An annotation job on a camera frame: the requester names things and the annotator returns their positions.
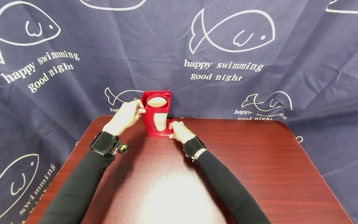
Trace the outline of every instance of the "reddish-brown tabletop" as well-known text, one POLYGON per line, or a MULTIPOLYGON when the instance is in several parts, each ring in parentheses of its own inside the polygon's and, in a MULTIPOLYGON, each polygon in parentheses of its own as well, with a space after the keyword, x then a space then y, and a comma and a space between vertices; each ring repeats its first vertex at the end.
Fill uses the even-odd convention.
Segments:
MULTIPOLYGON (((37 223, 111 116, 93 121, 26 223, 37 223)), ((352 223, 296 138, 278 121, 177 119, 242 182, 271 223, 352 223)), ((142 120, 117 154, 82 223, 234 223, 205 176, 169 138, 146 136, 142 120)))

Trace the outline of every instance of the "black wristband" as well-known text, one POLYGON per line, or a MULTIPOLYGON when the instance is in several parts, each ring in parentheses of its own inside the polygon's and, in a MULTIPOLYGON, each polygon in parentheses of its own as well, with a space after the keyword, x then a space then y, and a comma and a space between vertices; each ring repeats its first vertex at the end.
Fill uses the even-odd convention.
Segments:
POLYGON ((89 148, 90 150, 96 151, 104 157, 108 157, 111 156, 117 141, 118 136, 111 135, 108 132, 99 132, 89 148))
POLYGON ((198 137, 194 137, 190 139, 189 141, 185 142, 185 144, 183 145, 183 150, 186 156, 193 159, 193 161, 195 160, 194 157, 195 153, 197 153, 200 149, 203 148, 206 149, 206 146, 198 137))

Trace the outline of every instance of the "red cup holder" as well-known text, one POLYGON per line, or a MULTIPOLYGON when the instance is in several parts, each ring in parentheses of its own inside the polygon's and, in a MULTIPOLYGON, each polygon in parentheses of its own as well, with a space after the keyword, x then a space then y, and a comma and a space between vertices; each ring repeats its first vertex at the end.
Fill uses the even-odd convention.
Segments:
POLYGON ((154 126, 155 113, 167 114, 169 112, 170 98, 171 98, 170 91, 146 91, 143 93, 141 101, 144 105, 146 112, 142 114, 142 118, 143 118, 145 129, 147 131, 147 135, 149 137, 168 137, 173 133, 173 130, 169 130, 169 124, 175 121, 174 119, 168 118, 166 120, 166 128, 163 131, 158 131, 157 129, 155 129, 154 126), (157 108, 149 106, 148 102, 155 97, 164 98, 166 100, 166 104, 157 108))

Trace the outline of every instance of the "black long sleeve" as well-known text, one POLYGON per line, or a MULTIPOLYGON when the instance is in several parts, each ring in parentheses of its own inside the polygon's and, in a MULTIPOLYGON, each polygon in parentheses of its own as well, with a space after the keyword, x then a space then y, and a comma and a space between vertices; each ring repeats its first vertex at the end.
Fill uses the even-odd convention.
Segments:
POLYGON ((236 223, 270 223, 250 193, 213 154, 209 151, 203 152, 196 163, 204 171, 236 223))
POLYGON ((88 151, 56 194, 39 224, 81 223, 98 184, 114 156, 88 151))

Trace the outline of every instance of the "blue fabric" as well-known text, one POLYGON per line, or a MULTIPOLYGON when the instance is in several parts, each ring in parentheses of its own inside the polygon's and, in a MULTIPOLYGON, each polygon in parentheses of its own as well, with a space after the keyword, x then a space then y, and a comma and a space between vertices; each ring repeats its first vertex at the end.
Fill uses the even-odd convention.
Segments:
POLYGON ((0 0, 0 222, 147 90, 175 117, 285 122, 358 222, 357 22, 354 0, 0 0))

